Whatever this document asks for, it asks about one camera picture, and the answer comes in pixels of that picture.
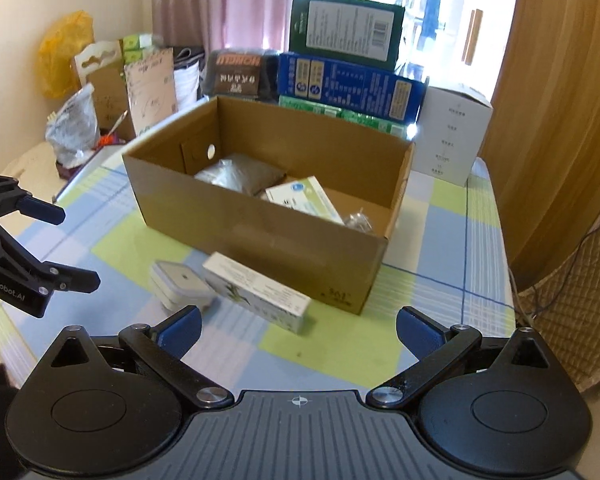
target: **blue box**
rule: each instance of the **blue box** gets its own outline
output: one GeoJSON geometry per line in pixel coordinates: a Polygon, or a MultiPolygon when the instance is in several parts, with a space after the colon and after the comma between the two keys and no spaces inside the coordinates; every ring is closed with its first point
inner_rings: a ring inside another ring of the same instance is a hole
{"type": "Polygon", "coordinates": [[[377,68],[295,52],[280,54],[281,95],[411,124],[416,121],[425,90],[420,81],[377,68]]]}

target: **table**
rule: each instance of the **table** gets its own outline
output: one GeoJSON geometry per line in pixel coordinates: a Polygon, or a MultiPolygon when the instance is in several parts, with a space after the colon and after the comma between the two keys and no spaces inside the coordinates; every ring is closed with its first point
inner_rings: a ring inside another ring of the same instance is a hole
{"type": "MultiPolygon", "coordinates": [[[[120,156],[59,201],[60,226],[35,222],[18,237],[34,256],[96,270],[93,294],[56,292],[45,317],[0,306],[0,355],[22,384],[60,330],[81,324],[111,335],[167,315],[152,296],[155,260],[200,270],[205,255],[145,226],[120,156]]],[[[355,388],[365,393],[416,361],[395,336],[395,314],[413,305],[444,325],[509,336],[514,311],[489,175],[478,159],[466,187],[412,172],[394,235],[361,316],[313,302],[300,335],[228,300],[203,314],[203,335],[183,361],[238,394],[242,389],[355,388]]]]}

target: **plastic container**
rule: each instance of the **plastic container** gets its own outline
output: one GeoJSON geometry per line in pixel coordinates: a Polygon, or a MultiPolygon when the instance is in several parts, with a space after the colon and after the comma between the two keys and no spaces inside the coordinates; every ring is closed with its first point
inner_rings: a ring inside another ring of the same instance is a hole
{"type": "Polygon", "coordinates": [[[155,296],[172,312],[192,304],[202,311],[216,297],[214,290],[192,269],[175,262],[155,262],[149,272],[149,284],[155,296]]]}

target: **white box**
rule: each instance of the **white box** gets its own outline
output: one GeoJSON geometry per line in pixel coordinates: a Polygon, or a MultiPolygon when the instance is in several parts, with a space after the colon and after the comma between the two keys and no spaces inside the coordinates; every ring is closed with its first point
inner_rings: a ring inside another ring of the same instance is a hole
{"type": "Polygon", "coordinates": [[[311,298],[249,267],[214,253],[203,266],[206,282],[221,296],[282,328],[298,332],[311,298]]]}
{"type": "Polygon", "coordinates": [[[149,286],[166,309],[177,312],[187,305],[205,310],[216,293],[185,264],[155,262],[149,272],[149,286]]]}
{"type": "Polygon", "coordinates": [[[491,103],[469,86],[429,85],[411,169],[464,186],[492,113],[491,103]]]}
{"type": "Polygon", "coordinates": [[[331,200],[314,176],[269,187],[269,202],[344,225],[331,200]]]}

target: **yellow plastic bag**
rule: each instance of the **yellow plastic bag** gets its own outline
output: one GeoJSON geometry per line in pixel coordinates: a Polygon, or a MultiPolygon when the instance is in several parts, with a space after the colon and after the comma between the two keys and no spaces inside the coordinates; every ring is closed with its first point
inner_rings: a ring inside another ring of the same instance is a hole
{"type": "Polygon", "coordinates": [[[38,77],[45,97],[61,99],[80,89],[71,61],[94,41],[93,18],[83,10],[52,25],[38,49],[38,77]]]}

